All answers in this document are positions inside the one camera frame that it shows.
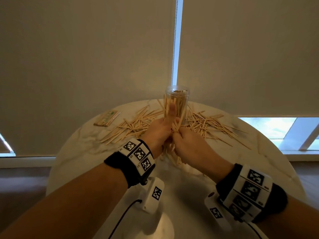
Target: person's left hand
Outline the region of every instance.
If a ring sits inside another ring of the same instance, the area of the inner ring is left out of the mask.
[[[154,159],[161,155],[163,151],[162,145],[165,140],[173,134],[171,131],[172,123],[176,118],[176,105],[171,103],[169,105],[168,115],[166,119],[160,118],[154,120],[146,132],[141,136],[141,139],[148,145]]]

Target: qr code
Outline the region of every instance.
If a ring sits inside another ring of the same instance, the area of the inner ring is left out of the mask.
[[[241,218],[245,213],[239,209],[237,206],[235,206],[234,204],[231,204],[229,206],[229,210],[231,212],[233,212],[238,218]]]
[[[138,149],[136,149],[136,151],[134,152],[134,155],[135,155],[135,157],[137,157],[137,159],[138,159],[139,161],[141,161],[142,158],[143,158],[146,154],[144,153],[144,151],[143,151],[141,148],[138,148]]]
[[[246,181],[244,183],[244,186],[241,189],[241,193],[245,196],[247,196],[249,199],[252,199],[253,201],[256,201],[258,198],[258,195],[260,193],[260,188],[256,185],[253,185],[252,183]]]
[[[216,218],[216,219],[219,219],[219,218],[222,218],[223,216],[221,215],[221,213],[219,212],[219,210],[214,207],[214,208],[210,208],[209,209],[211,211],[211,213],[213,214],[213,216]]]
[[[152,197],[157,199],[157,200],[159,200],[161,193],[162,193],[162,190],[159,189],[157,186],[155,186],[155,189],[153,191]]]
[[[233,200],[233,203],[244,211],[247,211],[251,207],[251,204],[240,195],[237,195],[235,197],[235,199]]]
[[[251,181],[254,181],[255,183],[259,184],[259,185],[263,185],[263,181],[265,179],[264,175],[261,175],[260,173],[253,171],[252,169],[249,170],[248,173],[248,179],[250,179]]]
[[[148,160],[148,158],[146,158],[146,159],[144,159],[143,162],[141,162],[141,165],[142,165],[142,168],[144,169],[144,171],[146,171],[151,166],[151,163]]]
[[[130,141],[123,146],[123,148],[125,148],[126,150],[129,150],[129,151],[132,151],[132,149],[135,148],[135,147],[136,147],[136,144],[132,143]]]

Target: beige blind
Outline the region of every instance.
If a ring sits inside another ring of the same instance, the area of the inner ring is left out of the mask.
[[[84,122],[170,84],[175,0],[0,0],[0,133],[55,155]]]
[[[235,115],[319,116],[319,0],[184,0],[177,83]]]

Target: round table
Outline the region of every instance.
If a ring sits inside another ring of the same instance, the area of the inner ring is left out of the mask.
[[[123,118],[132,120],[135,112],[150,106],[150,110],[160,108],[157,100],[144,100],[120,105],[115,110],[121,114],[110,127],[98,127],[93,123],[97,117],[86,122],[66,141],[58,153],[51,169],[47,195],[75,177],[85,173],[117,150],[122,143],[105,145],[100,140]],[[233,130],[238,141],[225,135],[231,146],[220,140],[206,139],[209,145],[231,163],[248,164],[270,175],[274,182],[282,186],[292,196],[306,201],[306,194],[299,177],[287,158],[264,135],[244,121],[219,109],[193,103],[195,111],[205,111],[209,116],[223,114],[220,121],[247,133]],[[203,175],[190,175],[174,167],[167,159],[158,160],[151,176],[159,177],[165,183],[165,190],[157,212],[153,215],[132,207],[113,235],[115,238],[256,238],[254,232],[245,224],[240,224],[233,232],[225,233],[214,221],[204,205],[205,197],[212,191],[215,183]],[[99,229],[94,238],[108,238],[117,221],[130,205],[138,198],[140,186],[127,190],[124,197]]]

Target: person's left arm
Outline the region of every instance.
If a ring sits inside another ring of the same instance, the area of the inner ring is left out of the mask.
[[[162,145],[171,135],[176,108],[155,120],[142,140],[153,157],[162,153]],[[10,225],[4,238],[92,238],[113,211],[128,188],[120,169],[102,163],[52,192]]]

